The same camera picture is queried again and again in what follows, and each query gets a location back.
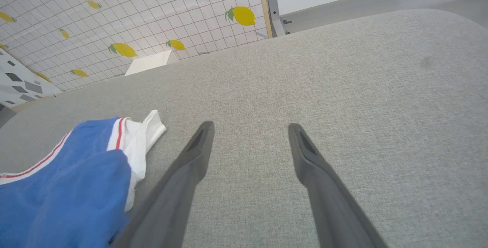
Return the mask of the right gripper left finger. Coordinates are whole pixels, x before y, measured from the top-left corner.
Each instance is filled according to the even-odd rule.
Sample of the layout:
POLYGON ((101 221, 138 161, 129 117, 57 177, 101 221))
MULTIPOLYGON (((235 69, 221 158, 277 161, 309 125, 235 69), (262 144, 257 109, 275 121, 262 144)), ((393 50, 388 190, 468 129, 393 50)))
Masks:
POLYGON ((204 121, 150 191, 112 248, 181 248, 197 184, 209 166, 215 126, 204 121))

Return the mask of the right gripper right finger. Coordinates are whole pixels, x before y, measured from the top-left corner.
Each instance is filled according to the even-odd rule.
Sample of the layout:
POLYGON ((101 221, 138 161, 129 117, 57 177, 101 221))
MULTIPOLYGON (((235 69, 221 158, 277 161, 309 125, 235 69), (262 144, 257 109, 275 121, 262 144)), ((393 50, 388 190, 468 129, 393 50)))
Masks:
POLYGON ((307 189, 322 248, 385 248, 385 241, 302 126, 288 126, 295 173, 307 189))

